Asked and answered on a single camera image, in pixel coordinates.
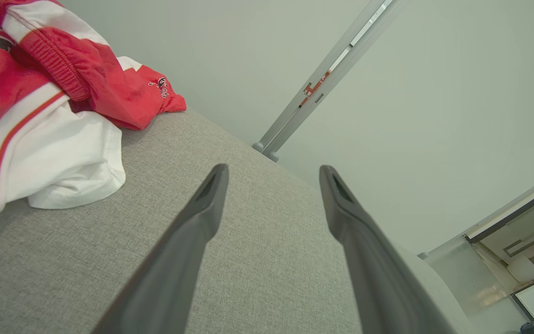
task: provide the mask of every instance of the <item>jersey sleeve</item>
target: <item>jersey sleeve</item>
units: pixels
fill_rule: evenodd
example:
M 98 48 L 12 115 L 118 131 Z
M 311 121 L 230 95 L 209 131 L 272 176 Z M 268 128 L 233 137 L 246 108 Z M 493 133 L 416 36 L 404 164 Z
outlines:
M 53 0 L 0 0 L 0 26 L 73 101 L 119 127 L 143 129 L 162 112 L 186 109 L 167 78 L 133 61 L 121 63 L 108 42 Z

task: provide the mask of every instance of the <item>gray couch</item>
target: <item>gray couch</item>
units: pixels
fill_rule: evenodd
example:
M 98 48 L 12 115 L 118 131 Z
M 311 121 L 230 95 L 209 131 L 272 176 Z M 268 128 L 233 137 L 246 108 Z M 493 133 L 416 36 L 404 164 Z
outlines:
M 60 211 L 24 199 L 0 213 L 0 334 L 86 334 L 217 163 L 230 181 L 203 258 L 187 333 L 360 333 L 343 249 L 320 193 L 193 110 L 123 131 L 127 182 Z M 399 248 L 459 333 L 439 276 Z

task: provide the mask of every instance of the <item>red stripe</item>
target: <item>red stripe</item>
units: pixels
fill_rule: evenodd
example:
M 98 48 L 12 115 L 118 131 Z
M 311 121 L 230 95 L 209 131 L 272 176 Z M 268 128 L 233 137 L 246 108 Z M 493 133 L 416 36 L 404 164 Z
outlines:
M 28 116 L 24 117 L 24 119 L 21 122 L 17 123 L 15 125 L 15 127 L 13 127 L 13 129 L 11 131 L 9 131 L 8 135 L 6 136 L 6 139 L 4 140 L 4 142 L 3 142 L 3 144 L 1 145 L 1 148 L 0 148 L 0 170 L 1 170 L 1 163 L 4 160 L 4 154 L 6 154 L 7 147 L 9 145 L 9 142 L 13 138 L 13 136 L 15 136 L 15 134 L 18 133 L 19 129 L 24 127 L 24 125 L 26 125 L 26 123 L 28 123 L 30 120 L 32 120 L 32 118 L 34 118 L 36 115 L 40 114 L 40 112 L 42 112 L 42 110 L 44 110 L 45 108 L 47 108 L 48 106 L 53 104 L 53 102 L 57 101 L 57 99 L 59 99 L 63 95 L 65 95 L 65 93 L 63 93 L 63 91 L 60 91 L 59 93 L 55 94 L 48 101 L 46 101 L 45 103 L 41 104 L 33 112 L 28 114 Z

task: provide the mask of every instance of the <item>gray fabric surface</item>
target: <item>gray fabric surface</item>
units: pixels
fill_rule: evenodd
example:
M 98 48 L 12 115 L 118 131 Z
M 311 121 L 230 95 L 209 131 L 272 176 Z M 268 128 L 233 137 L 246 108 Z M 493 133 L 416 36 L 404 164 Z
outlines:
M 360 332 L 319 193 L 189 110 L 123 131 L 127 182 L 108 199 L 62 211 L 20 199 L 0 213 L 0 334 L 91 331 L 220 162 L 229 190 L 187 332 Z

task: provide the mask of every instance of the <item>red and white jersey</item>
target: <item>red and white jersey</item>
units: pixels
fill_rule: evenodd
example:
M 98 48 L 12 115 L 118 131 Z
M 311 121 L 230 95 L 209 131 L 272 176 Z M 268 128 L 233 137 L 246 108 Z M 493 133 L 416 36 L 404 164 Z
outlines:
M 117 59 L 60 4 L 0 0 L 0 211 L 91 203 L 125 182 L 121 131 L 186 108 L 161 74 Z

